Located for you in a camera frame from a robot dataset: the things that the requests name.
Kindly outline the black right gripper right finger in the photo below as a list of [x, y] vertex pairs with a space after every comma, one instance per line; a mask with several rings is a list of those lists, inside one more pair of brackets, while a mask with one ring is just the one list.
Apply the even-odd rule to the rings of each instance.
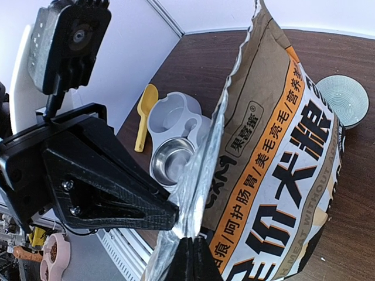
[[193, 275], [194, 280], [223, 280], [209, 246], [203, 237], [196, 238], [193, 243]]

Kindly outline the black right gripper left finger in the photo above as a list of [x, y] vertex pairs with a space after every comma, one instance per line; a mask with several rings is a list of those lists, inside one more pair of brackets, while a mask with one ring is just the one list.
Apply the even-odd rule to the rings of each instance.
[[191, 281], [193, 276], [193, 240], [183, 238], [176, 249], [165, 280]]

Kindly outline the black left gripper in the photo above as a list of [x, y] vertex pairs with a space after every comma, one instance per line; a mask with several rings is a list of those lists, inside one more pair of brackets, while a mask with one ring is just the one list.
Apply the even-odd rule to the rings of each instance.
[[170, 230], [178, 207], [89, 104], [1, 142], [1, 195], [25, 231], [42, 209], [71, 228]]

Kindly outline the dog food bag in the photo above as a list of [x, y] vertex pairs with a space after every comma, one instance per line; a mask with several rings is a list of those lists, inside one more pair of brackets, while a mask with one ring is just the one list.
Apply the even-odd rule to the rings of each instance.
[[302, 271], [328, 220], [345, 129], [263, 1], [170, 200], [143, 280], [165, 280], [183, 238], [203, 237], [223, 280], [286, 280]]

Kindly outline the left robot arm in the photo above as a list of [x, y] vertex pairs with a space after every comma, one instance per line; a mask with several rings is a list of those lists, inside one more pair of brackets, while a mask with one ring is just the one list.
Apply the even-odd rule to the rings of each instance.
[[1, 142], [1, 196], [30, 232], [42, 210], [71, 228], [170, 230], [178, 207], [138, 165], [107, 124], [106, 108], [73, 108], [38, 122], [40, 96], [27, 70], [33, 27], [25, 27], [9, 89], [12, 135]]

